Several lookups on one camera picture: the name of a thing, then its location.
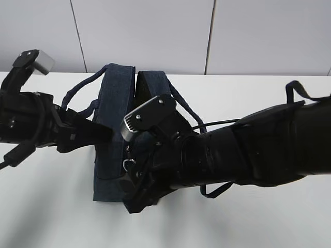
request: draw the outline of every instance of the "black cord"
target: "black cord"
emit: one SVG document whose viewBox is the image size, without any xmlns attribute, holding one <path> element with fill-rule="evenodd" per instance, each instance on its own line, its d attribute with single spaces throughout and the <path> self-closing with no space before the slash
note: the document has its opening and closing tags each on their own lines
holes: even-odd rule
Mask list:
<svg viewBox="0 0 331 248">
<path fill-rule="evenodd" d="M 4 161 L 4 162 L 0 163 L 0 169 L 3 169 L 5 167 L 7 167 L 8 165 L 10 165 L 10 162 L 9 161 Z"/>
<path fill-rule="evenodd" d="M 203 125 L 198 125 L 193 127 L 192 129 L 198 129 L 198 128 L 202 128 L 202 127 L 209 127 L 209 126 L 214 126 L 214 125 L 220 125 L 220 124 L 227 124 L 227 123 L 234 123 L 236 121 L 238 121 L 240 119 L 233 119 L 233 120 L 223 120 L 223 121 L 215 121 L 215 122 L 209 122 L 209 123 L 205 123 Z"/>
</svg>

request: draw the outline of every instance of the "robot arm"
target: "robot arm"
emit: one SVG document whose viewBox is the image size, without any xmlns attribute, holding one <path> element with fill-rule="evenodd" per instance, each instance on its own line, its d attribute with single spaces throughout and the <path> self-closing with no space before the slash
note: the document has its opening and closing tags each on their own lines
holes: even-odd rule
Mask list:
<svg viewBox="0 0 331 248">
<path fill-rule="evenodd" d="M 294 102 L 293 90 L 316 103 Z M 148 131 L 158 142 L 147 158 L 138 155 L 128 163 L 122 178 L 128 211 L 140 212 L 179 188 L 201 186 L 206 197 L 215 198 L 233 183 L 274 187 L 331 173 L 331 98 L 311 98 L 298 81 L 287 85 L 287 95 L 287 104 L 203 134 L 193 131 L 166 95 L 129 113 L 122 123 L 124 139 Z M 220 182 L 227 183 L 205 193 L 206 184 Z"/>
<path fill-rule="evenodd" d="M 53 103 L 41 92 L 20 92 L 32 73 L 47 74 L 54 61 L 40 50 L 23 52 L 0 88 L 0 142 L 18 144 L 4 156 L 0 169 L 17 166 L 36 147 L 57 146 L 70 152 L 109 142 L 112 130 Z M 294 102 L 293 90 L 316 103 Z M 124 117 L 123 138 L 130 142 L 119 183 L 130 213 L 180 188 L 200 186 L 215 198 L 232 184 L 274 187 L 308 175 L 327 174 L 331 140 L 331 99 L 312 98 L 298 81 L 286 87 L 287 104 L 259 111 L 234 124 L 196 133 L 176 110 L 170 95 L 138 99 L 140 106 Z M 131 150 L 139 135 L 150 133 L 148 152 Z M 225 182 L 206 194 L 205 186 Z"/>
</svg>

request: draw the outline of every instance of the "denim fabric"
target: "denim fabric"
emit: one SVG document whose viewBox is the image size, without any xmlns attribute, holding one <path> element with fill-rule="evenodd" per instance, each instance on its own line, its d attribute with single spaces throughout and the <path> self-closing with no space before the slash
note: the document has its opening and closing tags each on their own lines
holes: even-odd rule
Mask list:
<svg viewBox="0 0 331 248">
<path fill-rule="evenodd" d="M 103 73 L 101 89 L 98 99 L 91 102 L 89 107 L 80 112 L 85 118 L 94 111 L 93 121 L 113 130 L 113 138 L 106 144 L 96 144 L 96 161 L 94 169 L 94 196 L 93 200 L 103 202 L 121 202 L 124 196 L 118 181 L 122 172 L 122 162 L 126 158 L 124 149 L 127 143 L 121 136 L 120 125 L 124 116 L 131 110 L 134 98 L 134 73 L 131 66 L 109 64 L 91 77 L 85 79 L 72 90 L 68 91 L 62 101 L 62 107 L 67 108 L 72 97 L 85 85 L 91 83 Z M 203 124 L 199 116 L 193 112 L 184 98 L 169 82 L 163 71 L 144 71 L 143 73 L 151 97 L 170 94 L 174 99 L 198 122 Z M 133 154 L 149 152 L 155 143 L 148 132 L 137 137 Z"/>
<path fill-rule="evenodd" d="M 134 67 L 109 64 L 102 80 L 98 97 L 99 107 L 94 112 L 93 121 L 111 128 L 114 135 L 109 143 L 95 145 L 93 200 L 121 202 L 124 196 L 114 179 L 121 174 L 125 155 L 126 142 L 119 128 L 132 106 L 134 74 Z"/>
</svg>

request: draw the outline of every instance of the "bag handle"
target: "bag handle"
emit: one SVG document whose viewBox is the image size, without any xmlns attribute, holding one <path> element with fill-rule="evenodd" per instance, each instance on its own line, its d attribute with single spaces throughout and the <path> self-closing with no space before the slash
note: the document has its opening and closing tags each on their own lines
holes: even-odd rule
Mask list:
<svg viewBox="0 0 331 248">
<path fill-rule="evenodd" d="M 62 104 L 61 107 L 63 109 L 67 109 L 69 102 L 71 101 L 71 99 L 76 95 L 76 93 L 83 88 L 85 85 L 95 81 L 96 79 L 98 79 L 99 77 L 101 77 L 104 72 L 107 70 L 108 65 L 105 65 L 101 70 L 99 70 L 98 72 L 96 72 L 95 74 L 93 74 L 92 76 L 90 76 L 89 78 L 81 81 L 79 84 L 77 84 L 74 88 L 72 88 L 71 90 L 69 90 L 67 92 L 67 94 L 63 97 L 62 100 Z M 91 114 L 93 113 L 93 111 L 98 108 L 99 106 L 99 99 L 95 99 L 93 100 L 90 105 L 87 107 L 87 109 L 78 112 L 78 114 L 80 114 L 81 116 L 83 116 L 84 118 L 87 118 L 89 116 L 91 116 Z"/>
</svg>

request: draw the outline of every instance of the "white tabletop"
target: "white tabletop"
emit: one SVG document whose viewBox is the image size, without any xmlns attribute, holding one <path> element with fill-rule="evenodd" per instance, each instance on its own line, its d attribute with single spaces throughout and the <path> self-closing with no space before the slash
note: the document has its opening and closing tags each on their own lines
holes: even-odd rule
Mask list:
<svg viewBox="0 0 331 248">
<path fill-rule="evenodd" d="M 0 80 L 6 74 L 0 72 Z M 65 93 L 89 75 L 33 75 L 22 90 L 52 94 L 60 104 Z M 331 77 L 169 75 L 169 79 L 205 122 L 240 118 L 285 103 L 284 86 L 294 79 L 314 97 L 331 92 Z M 86 86 L 69 107 L 77 111 L 87 107 L 97 97 L 100 82 Z M 11 148 L 0 144 L 0 154 Z M 67 154 L 47 147 L 16 168 L 1 170 L 0 247 L 331 245 L 331 176 L 306 177 L 275 188 L 234 185 L 216 199 L 204 198 L 198 188 L 183 189 L 157 206 L 129 214 L 122 204 L 92 201 L 93 167 L 92 146 Z"/>
</svg>

